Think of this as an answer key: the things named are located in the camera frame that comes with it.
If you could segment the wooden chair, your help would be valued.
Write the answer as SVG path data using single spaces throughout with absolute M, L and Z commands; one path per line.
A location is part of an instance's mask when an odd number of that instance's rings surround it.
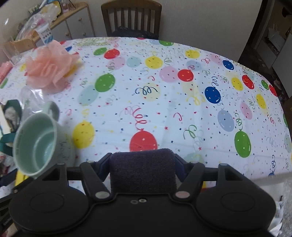
M 159 39 L 162 5 L 157 1 L 109 1 L 101 12 L 108 36 Z

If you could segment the clear bubble wrap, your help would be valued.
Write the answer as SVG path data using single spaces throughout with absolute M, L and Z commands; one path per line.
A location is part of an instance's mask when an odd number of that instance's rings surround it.
M 276 236 L 291 236 L 291 180 L 284 182 L 282 200 L 275 217 L 278 218 Z

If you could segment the green ceramic mug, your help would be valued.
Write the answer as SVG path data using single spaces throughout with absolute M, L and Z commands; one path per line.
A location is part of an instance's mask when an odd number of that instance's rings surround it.
M 59 115 L 57 104 L 49 101 L 41 112 L 30 115 L 18 128 L 12 152 L 22 174 L 37 178 L 57 163 L 74 165 L 73 142 L 58 123 Z

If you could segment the white blue tube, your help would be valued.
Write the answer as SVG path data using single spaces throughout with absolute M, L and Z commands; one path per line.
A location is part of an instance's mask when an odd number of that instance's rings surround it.
M 51 41 L 53 41 L 53 35 L 51 33 L 49 23 L 40 25 L 38 28 L 36 28 L 36 32 L 38 33 L 44 45 L 48 45 Z

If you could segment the balloon pattern tablecloth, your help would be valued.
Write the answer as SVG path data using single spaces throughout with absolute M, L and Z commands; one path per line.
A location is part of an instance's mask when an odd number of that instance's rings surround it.
M 59 93 L 26 88 L 28 51 L 1 81 L 1 102 L 54 101 L 75 163 L 169 148 L 188 162 L 227 163 L 257 180 L 291 174 L 291 137 L 274 86 L 224 56 L 142 38 L 63 41 L 78 58 Z

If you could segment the purple green sponge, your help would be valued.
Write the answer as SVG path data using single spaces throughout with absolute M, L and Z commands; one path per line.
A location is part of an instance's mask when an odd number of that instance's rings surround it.
M 109 160 L 114 194 L 162 194 L 176 191 L 175 156 L 169 149 L 114 153 Z

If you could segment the clear plastic bag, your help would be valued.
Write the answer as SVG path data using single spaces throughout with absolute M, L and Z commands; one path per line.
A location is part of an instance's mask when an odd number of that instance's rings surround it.
M 37 28 L 48 23 L 49 25 L 57 19 L 61 14 L 61 8 L 53 3 L 45 5 L 39 12 L 32 15 L 29 20 L 24 24 L 18 35 L 16 41 L 24 38 L 33 38 L 34 31 Z

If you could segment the wooden side cabinet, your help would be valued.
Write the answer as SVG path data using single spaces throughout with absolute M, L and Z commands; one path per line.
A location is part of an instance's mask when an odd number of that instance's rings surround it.
M 54 40 L 66 41 L 95 36 L 88 4 L 78 2 L 74 6 L 75 9 L 61 14 L 50 24 Z

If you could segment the clear drinking glass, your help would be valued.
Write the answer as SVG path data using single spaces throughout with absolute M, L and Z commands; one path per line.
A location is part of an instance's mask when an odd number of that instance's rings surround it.
M 6 42 L 2 46 L 2 50 L 13 65 L 16 65 L 21 60 L 22 56 L 13 42 Z

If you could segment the pink bath pouf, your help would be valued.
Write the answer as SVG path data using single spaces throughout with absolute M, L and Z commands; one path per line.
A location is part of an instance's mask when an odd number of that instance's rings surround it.
M 37 49 L 35 58 L 26 59 L 26 84 L 32 89 L 41 89 L 46 93 L 61 92 L 67 84 L 66 74 L 77 64 L 78 54 L 70 54 L 58 42 Z

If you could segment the pink towel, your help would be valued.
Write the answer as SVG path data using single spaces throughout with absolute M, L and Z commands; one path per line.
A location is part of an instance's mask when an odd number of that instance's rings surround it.
M 0 83 L 2 83 L 2 81 L 5 79 L 5 77 L 10 72 L 12 67 L 13 67 L 13 65 L 11 64 L 10 61 L 6 61 L 6 62 L 1 64 L 1 66 L 0 66 Z

